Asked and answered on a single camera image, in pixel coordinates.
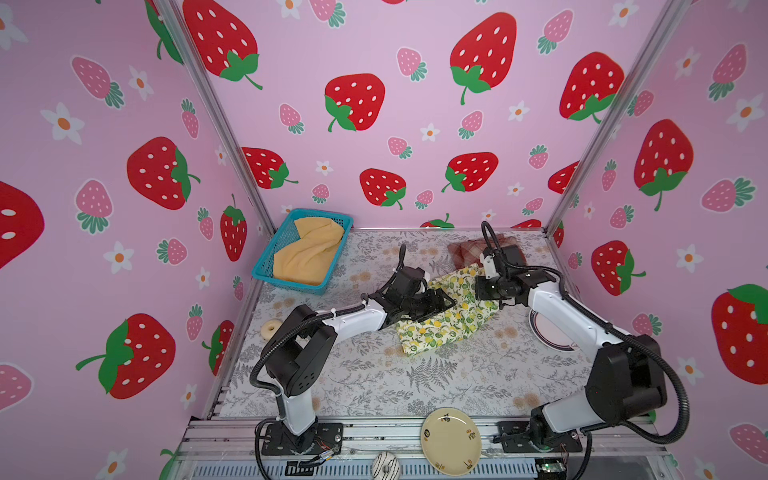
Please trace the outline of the lemon print skirt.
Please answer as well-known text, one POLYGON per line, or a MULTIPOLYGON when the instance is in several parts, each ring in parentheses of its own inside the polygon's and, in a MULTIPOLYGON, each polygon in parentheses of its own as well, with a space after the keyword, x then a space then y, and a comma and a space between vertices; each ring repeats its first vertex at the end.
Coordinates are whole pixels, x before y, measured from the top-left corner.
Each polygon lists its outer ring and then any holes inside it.
POLYGON ((442 289, 456 305, 424 322, 399 322, 395 325, 402 350, 414 356, 472 336, 499 311, 497 302, 478 300, 476 281, 484 279, 484 269, 470 265, 432 280, 429 286, 442 289))

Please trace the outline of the red plaid skirt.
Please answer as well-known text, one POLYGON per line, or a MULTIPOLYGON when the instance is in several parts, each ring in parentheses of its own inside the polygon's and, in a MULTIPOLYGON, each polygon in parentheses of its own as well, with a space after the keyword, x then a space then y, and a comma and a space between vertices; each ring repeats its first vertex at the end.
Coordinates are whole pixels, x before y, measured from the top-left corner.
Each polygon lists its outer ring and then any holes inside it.
MULTIPOLYGON (((519 253, 507 253, 507 258, 516 264, 526 265, 527 261, 522 249, 518 245, 518 241, 513 236, 505 236, 504 234, 498 235, 500 246, 503 248, 516 247, 519 253)), ((466 240, 461 242, 451 243, 447 246, 450 260, 452 261, 456 270, 468 267, 470 265, 481 265, 480 256, 487 248, 487 244, 483 238, 476 240, 466 240)))

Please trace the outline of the tan skirt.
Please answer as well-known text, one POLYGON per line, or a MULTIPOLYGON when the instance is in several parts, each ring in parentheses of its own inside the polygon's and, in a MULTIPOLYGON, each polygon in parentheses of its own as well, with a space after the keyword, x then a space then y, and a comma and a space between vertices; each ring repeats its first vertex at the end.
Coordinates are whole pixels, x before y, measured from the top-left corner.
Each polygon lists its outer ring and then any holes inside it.
POLYGON ((276 279, 310 286, 324 281, 344 237, 345 229, 325 217, 305 217, 294 221, 299 239, 273 257, 276 279))

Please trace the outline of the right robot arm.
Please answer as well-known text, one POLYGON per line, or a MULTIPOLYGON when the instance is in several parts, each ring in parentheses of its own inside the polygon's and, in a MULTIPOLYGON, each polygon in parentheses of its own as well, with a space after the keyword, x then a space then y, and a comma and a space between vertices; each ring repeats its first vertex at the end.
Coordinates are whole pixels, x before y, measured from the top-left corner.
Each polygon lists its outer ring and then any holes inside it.
POLYGON ((514 263, 513 250, 484 250, 476 297, 544 315, 592 361, 582 390, 531 412, 530 440, 543 444, 587 427, 618 426, 664 406, 668 395, 655 340, 632 336, 596 316, 567 292, 556 270, 514 263))

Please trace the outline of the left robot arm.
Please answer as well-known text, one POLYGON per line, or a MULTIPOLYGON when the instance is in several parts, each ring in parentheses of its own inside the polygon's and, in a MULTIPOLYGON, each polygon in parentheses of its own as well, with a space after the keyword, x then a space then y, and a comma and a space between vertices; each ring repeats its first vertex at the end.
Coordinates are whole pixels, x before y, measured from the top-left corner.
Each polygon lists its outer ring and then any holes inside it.
POLYGON ((423 269, 399 266, 381 288, 352 306, 294 308, 263 348, 250 384, 272 392, 282 427, 294 437, 304 436, 317 424, 311 387, 336 344, 401 321, 419 325, 455 306, 444 290, 428 286, 423 269))

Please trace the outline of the pink plate with teal rim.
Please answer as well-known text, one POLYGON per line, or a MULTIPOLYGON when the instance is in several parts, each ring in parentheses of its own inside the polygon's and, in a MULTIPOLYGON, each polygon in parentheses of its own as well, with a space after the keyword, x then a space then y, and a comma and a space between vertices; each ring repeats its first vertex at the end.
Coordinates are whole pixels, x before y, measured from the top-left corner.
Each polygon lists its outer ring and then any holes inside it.
POLYGON ((529 312, 528 317, 533 334, 545 346, 561 352, 577 350, 575 343, 548 318, 534 310, 529 312))

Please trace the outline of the teal plastic basket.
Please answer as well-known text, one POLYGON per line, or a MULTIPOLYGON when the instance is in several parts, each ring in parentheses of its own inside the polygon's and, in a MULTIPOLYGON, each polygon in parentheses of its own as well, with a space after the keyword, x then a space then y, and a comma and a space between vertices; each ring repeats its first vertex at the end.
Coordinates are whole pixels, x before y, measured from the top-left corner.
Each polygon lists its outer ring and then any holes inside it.
POLYGON ((352 217, 340 213, 292 211, 253 268, 252 277, 283 289, 323 294, 353 224, 352 217))

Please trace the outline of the plain glazed donut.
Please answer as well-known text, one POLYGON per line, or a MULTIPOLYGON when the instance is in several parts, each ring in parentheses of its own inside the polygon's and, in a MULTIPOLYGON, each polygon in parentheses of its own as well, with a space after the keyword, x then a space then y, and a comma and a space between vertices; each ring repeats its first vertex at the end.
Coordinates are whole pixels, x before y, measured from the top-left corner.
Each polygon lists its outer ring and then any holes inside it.
POLYGON ((272 337, 275 335, 275 333, 281 328, 282 321, 272 319, 266 321, 261 329, 260 329, 260 335, 265 341, 269 341, 272 339, 272 337))

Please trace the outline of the cream plate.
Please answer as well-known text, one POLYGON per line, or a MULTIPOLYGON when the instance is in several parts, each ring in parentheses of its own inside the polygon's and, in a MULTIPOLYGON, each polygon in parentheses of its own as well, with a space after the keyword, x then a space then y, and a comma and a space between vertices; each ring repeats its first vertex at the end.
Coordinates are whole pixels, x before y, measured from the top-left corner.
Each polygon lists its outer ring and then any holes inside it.
POLYGON ((482 441, 475 422, 455 408, 430 413, 420 429, 420 445, 427 461, 441 474, 458 477, 474 470, 482 441))

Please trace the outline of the chocolate drizzled donut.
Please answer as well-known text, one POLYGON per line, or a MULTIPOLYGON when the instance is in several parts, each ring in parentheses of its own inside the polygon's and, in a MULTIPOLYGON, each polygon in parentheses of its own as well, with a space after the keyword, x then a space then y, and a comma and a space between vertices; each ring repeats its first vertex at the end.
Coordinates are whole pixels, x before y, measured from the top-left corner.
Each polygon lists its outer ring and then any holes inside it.
POLYGON ((399 480, 402 467, 398 457, 389 451, 380 452, 371 466, 373 480, 399 480))

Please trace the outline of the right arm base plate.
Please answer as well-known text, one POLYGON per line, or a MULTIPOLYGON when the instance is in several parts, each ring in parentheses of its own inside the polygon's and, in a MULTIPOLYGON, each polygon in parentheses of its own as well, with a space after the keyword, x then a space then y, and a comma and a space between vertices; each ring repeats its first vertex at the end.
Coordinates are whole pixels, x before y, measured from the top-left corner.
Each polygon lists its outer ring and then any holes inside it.
POLYGON ((546 424, 535 421, 501 421, 492 438, 505 453, 580 453, 583 446, 575 430, 556 433, 546 424))

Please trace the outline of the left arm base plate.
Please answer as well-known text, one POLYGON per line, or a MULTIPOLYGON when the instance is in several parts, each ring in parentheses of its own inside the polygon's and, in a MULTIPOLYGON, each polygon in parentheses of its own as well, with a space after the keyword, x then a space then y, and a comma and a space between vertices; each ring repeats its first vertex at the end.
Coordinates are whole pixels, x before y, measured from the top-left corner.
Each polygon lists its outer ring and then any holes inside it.
POLYGON ((339 453, 343 443, 342 423, 315 422, 305 433, 293 434, 282 422, 270 423, 260 434, 259 452, 266 456, 339 453))

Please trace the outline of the aluminium frame rail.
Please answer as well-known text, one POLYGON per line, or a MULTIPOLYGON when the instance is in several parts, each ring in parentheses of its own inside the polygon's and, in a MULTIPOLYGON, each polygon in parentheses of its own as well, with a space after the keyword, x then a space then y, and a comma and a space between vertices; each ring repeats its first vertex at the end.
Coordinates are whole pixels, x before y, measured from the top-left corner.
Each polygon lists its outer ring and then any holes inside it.
MULTIPOLYGON (((419 417, 340 417, 341 449, 313 469, 300 467, 300 456, 255 458, 258 419, 193 421, 165 467, 164 479, 371 479, 374 460, 393 454, 403 479, 441 479, 420 445, 419 417)), ((563 449, 549 453, 506 453, 492 443, 498 419, 475 420, 482 441, 478 466, 469 479, 569 479, 583 455, 563 449)), ((593 436, 587 479, 680 479, 676 459, 663 447, 643 442, 626 429, 599 431, 593 436)))

